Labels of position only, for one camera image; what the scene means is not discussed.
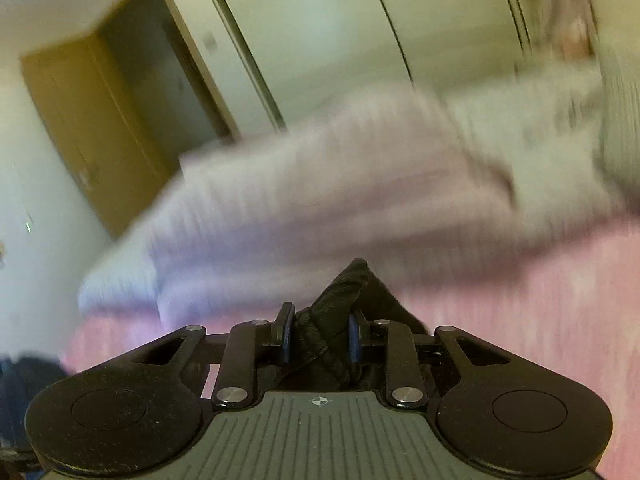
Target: mattress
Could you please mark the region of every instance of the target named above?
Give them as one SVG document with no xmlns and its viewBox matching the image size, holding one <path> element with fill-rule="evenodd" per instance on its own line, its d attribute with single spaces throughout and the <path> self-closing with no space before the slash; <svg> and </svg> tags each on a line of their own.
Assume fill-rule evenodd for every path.
<svg viewBox="0 0 640 480">
<path fill-rule="evenodd" d="M 394 291 L 431 329 L 452 324 L 586 384 L 614 417 L 599 471 L 632 480 L 640 471 L 640 220 L 620 219 L 530 259 L 517 276 Z M 209 333 L 278 306 L 204 319 Z M 162 335 L 155 314 L 91 316 L 63 362 L 83 370 Z M 209 391 L 214 381 L 209 377 Z"/>
</svg>

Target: pink blanket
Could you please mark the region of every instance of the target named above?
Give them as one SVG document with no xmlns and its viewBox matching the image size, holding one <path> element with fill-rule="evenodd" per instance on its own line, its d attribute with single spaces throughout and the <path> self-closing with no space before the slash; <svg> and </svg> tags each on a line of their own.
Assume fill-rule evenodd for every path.
<svg viewBox="0 0 640 480">
<path fill-rule="evenodd" d="M 638 478 L 640 220 L 601 227 L 534 258 L 517 280 L 395 292 L 432 329 L 456 325 L 600 394 L 613 413 L 614 433 L 599 471 L 609 480 Z M 242 320 L 273 319 L 277 307 L 203 324 L 209 333 L 227 332 Z M 90 317 L 64 362 L 83 370 L 163 333 L 151 314 Z"/>
</svg>

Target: wall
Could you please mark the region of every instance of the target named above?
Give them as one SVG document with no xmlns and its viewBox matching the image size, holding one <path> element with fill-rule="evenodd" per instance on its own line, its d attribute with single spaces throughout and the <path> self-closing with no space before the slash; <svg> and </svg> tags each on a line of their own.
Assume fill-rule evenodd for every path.
<svg viewBox="0 0 640 480">
<path fill-rule="evenodd" d="M 131 88 L 138 110 L 166 158 L 178 168 L 178 157 L 205 143 L 220 140 L 204 111 L 164 26 L 173 19 L 164 0 L 129 0 L 101 29 Z"/>
<path fill-rule="evenodd" d="M 115 1 L 0 0 L 0 353 L 58 352 L 79 323 L 82 275 L 110 243 L 49 140 L 18 56 L 88 30 Z"/>
<path fill-rule="evenodd" d="M 591 0 L 601 39 L 640 51 L 640 0 Z"/>
</svg>

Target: black fabric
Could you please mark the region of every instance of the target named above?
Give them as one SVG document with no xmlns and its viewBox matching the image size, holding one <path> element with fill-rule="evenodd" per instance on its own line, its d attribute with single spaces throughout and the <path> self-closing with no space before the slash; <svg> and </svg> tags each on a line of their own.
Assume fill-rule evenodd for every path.
<svg viewBox="0 0 640 480">
<path fill-rule="evenodd" d="M 413 333 L 426 333 L 422 323 L 398 303 L 366 261 L 353 260 L 310 307 L 296 314 L 291 331 L 292 362 L 280 369 L 273 386 L 335 392 L 358 389 L 372 381 L 375 370 L 349 361 L 349 315 L 355 309 L 368 320 L 398 321 Z"/>
</svg>

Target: gray striped fabric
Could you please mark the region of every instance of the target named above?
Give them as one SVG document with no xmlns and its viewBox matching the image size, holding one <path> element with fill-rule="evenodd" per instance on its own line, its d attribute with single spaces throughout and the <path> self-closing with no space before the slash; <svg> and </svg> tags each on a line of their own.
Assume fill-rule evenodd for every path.
<svg viewBox="0 0 640 480">
<path fill-rule="evenodd" d="M 599 45 L 605 88 L 600 164 L 620 186 L 640 192 L 640 56 Z"/>
</svg>

